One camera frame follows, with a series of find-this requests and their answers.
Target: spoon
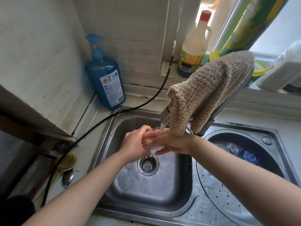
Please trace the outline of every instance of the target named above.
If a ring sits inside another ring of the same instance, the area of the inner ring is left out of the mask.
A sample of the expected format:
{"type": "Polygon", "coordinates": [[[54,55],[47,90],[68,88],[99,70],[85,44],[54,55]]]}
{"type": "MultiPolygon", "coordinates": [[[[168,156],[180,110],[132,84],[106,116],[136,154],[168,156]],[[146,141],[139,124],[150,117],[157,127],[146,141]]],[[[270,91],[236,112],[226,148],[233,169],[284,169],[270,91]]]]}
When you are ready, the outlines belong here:
{"type": "Polygon", "coordinates": [[[62,178],[63,186],[67,189],[74,177],[73,169],[65,171],[62,178]]]}

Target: hand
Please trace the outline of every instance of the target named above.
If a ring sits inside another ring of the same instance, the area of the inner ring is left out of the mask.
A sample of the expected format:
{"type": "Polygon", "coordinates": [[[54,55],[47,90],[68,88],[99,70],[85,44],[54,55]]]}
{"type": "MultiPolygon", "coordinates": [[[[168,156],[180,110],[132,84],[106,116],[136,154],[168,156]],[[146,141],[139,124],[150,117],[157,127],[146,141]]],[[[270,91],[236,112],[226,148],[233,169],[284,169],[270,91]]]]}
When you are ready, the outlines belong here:
{"type": "Polygon", "coordinates": [[[156,155],[159,156],[168,152],[190,155],[193,139],[194,135],[188,133],[184,133],[178,137],[172,136],[169,132],[169,128],[165,128],[163,131],[158,129],[145,132],[142,143],[147,144],[144,145],[144,148],[147,150],[157,146],[164,146],[164,148],[156,152],[156,155]]]}
{"type": "Polygon", "coordinates": [[[135,162],[146,156],[150,156],[151,151],[144,149],[141,140],[146,131],[150,131],[151,127],[143,125],[140,129],[126,133],[121,148],[118,151],[122,154],[126,164],[135,162]]]}

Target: stainless steel sink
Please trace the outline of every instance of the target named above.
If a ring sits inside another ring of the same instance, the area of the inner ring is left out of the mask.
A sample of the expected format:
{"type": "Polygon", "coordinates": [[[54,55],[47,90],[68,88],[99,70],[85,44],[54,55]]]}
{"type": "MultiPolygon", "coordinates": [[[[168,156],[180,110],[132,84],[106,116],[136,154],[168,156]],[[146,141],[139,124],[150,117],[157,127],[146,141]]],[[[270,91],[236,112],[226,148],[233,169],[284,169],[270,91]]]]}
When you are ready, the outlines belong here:
{"type": "MultiPolygon", "coordinates": [[[[89,171],[119,150],[125,133],[144,124],[160,126],[160,113],[140,109],[111,118],[89,171]]],[[[252,151],[259,158],[258,166],[300,185],[276,130],[215,121],[204,138],[215,144],[234,144],[238,152],[231,153],[237,156],[252,151]]],[[[193,158],[173,152],[126,165],[94,213],[153,225],[260,225],[193,158]]]]}

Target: blue soap bottle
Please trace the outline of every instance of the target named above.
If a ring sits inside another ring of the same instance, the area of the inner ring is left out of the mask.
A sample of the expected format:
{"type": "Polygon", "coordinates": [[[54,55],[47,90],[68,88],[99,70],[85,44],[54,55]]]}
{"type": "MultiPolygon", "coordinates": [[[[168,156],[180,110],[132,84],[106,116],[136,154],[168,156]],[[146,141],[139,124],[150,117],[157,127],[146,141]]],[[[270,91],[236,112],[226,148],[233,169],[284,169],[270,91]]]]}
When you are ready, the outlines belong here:
{"type": "Polygon", "coordinates": [[[103,39],[97,34],[89,34],[86,39],[92,45],[93,61],[89,62],[85,71],[100,99],[108,110],[114,110],[126,100],[120,71],[115,60],[103,56],[96,44],[103,39]]]}

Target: forearm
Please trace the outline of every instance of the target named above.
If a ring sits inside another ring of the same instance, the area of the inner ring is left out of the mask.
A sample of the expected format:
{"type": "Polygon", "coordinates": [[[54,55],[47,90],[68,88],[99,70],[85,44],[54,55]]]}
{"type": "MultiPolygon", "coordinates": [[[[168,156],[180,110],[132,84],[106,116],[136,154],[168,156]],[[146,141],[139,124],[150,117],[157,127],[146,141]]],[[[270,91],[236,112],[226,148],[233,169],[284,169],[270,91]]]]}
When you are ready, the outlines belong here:
{"type": "Polygon", "coordinates": [[[119,152],[113,154],[45,205],[24,226],[85,225],[98,201],[125,164],[119,152]]]}
{"type": "Polygon", "coordinates": [[[301,189],[196,137],[191,155],[264,225],[301,222],[301,189]]]}

